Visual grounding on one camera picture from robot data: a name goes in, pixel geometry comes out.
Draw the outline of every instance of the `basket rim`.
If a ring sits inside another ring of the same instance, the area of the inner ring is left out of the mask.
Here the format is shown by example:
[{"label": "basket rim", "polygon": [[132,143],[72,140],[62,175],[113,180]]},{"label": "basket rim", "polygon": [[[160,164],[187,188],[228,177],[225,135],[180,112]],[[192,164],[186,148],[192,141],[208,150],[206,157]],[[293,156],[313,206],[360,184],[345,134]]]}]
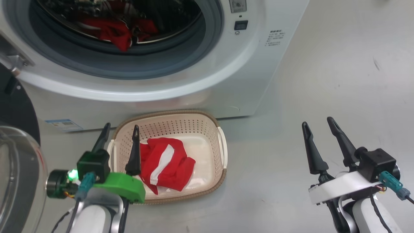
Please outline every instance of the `basket rim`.
[{"label": "basket rim", "polygon": [[217,121],[217,119],[215,119],[211,114],[200,111],[200,110],[172,110],[172,111],[164,111],[164,112],[155,112],[155,113],[149,113],[149,114],[144,114],[141,116],[136,116],[133,117],[131,119],[128,119],[124,122],[122,122],[121,124],[118,125],[118,127],[116,128],[115,132],[112,135],[112,139],[115,140],[116,136],[118,135],[119,131],[128,123],[131,123],[133,121],[137,121],[137,120],[142,120],[145,118],[150,118],[150,117],[160,117],[160,116],[168,116],[168,115],[178,115],[178,114],[200,114],[200,115],[204,115],[208,118],[210,118],[211,121],[213,121],[214,125],[216,127],[220,127],[219,122]]},{"label": "basket rim", "polygon": [[[217,128],[220,127],[217,119],[215,119],[211,114],[200,111],[200,110],[173,110],[173,111],[155,112],[155,113],[150,113],[150,114],[144,114],[144,115],[141,115],[141,116],[136,116],[136,117],[133,117],[129,120],[126,120],[126,121],[122,122],[121,124],[118,125],[118,127],[116,128],[114,134],[112,135],[112,140],[116,141],[116,136],[118,135],[119,131],[126,124],[131,123],[133,121],[146,119],[146,118],[151,118],[151,117],[178,115],[178,114],[200,114],[200,115],[204,115],[204,116],[208,117],[211,121],[213,121],[213,123],[215,124],[215,126]],[[164,204],[164,203],[183,201],[183,200],[192,199],[192,198],[207,195],[209,193],[212,193],[213,191],[215,191],[216,189],[218,189],[221,186],[221,184],[224,182],[224,179],[226,178],[226,173],[227,173],[227,169],[224,168],[221,171],[221,177],[218,180],[218,182],[212,188],[207,189],[205,191],[200,191],[200,192],[196,192],[196,193],[193,193],[193,194],[188,194],[188,195],[184,195],[184,196],[180,196],[180,197],[167,197],[167,198],[162,198],[162,199],[145,199],[145,202],[143,204]]]}]

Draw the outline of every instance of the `floor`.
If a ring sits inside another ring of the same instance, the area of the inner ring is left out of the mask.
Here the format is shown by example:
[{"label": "floor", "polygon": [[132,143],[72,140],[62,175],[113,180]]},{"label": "floor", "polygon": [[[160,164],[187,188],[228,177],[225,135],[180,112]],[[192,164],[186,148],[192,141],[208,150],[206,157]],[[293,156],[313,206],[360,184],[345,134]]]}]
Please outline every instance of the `floor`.
[{"label": "floor", "polygon": [[[335,232],[328,208],[310,202],[318,177],[309,174],[301,131],[307,121],[330,174],[345,170],[327,116],[356,147],[395,157],[414,192],[413,9],[410,0],[310,0],[256,115],[220,121],[229,146],[224,184],[190,201],[131,206],[125,232]],[[99,134],[40,126],[49,170],[73,168]],[[378,198],[411,232],[414,206],[391,191]],[[47,199],[38,232],[50,232],[72,205]]]}]

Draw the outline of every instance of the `green light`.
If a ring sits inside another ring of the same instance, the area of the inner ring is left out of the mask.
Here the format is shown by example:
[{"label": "green light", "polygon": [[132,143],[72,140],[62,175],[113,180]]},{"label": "green light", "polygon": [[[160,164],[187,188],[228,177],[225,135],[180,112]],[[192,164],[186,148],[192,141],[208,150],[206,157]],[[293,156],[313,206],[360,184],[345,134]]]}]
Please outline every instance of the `green light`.
[{"label": "green light", "polygon": [[67,177],[69,177],[69,180],[73,180],[73,179],[78,179],[78,174],[77,174],[77,170],[73,169],[72,171],[69,172],[69,174],[67,175]]}]

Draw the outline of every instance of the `white basket handle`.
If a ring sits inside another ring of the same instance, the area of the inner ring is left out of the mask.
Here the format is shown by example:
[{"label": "white basket handle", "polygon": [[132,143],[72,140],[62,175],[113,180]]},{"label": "white basket handle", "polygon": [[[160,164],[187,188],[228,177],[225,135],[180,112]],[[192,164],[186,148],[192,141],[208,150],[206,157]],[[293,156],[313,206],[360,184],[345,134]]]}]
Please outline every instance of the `white basket handle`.
[{"label": "white basket handle", "polygon": [[221,162],[223,164],[223,169],[227,168],[227,142],[226,137],[224,136],[224,132],[221,127],[217,127],[219,130],[219,138],[220,138],[220,154],[221,154]]},{"label": "white basket handle", "polygon": [[112,170],[112,172],[116,172],[116,141],[112,139],[109,144],[106,151],[109,153],[109,168]]}]

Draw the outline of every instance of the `beige basket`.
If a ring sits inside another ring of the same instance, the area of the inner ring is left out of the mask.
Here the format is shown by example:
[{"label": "beige basket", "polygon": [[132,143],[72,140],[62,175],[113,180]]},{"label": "beige basket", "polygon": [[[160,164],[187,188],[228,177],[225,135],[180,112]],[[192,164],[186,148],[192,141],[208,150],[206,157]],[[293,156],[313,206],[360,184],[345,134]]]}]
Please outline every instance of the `beige basket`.
[{"label": "beige basket", "polygon": [[223,183],[227,167],[226,138],[214,117],[196,110],[159,112],[121,123],[107,148],[112,171],[125,173],[135,125],[140,128],[141,143],[149,138],[176,138],[183,142],[187,156],[195,160],[193,175],[181,192],[159,187],[155,195],[145,186],[146,204],[199,197],[213,192]]}]

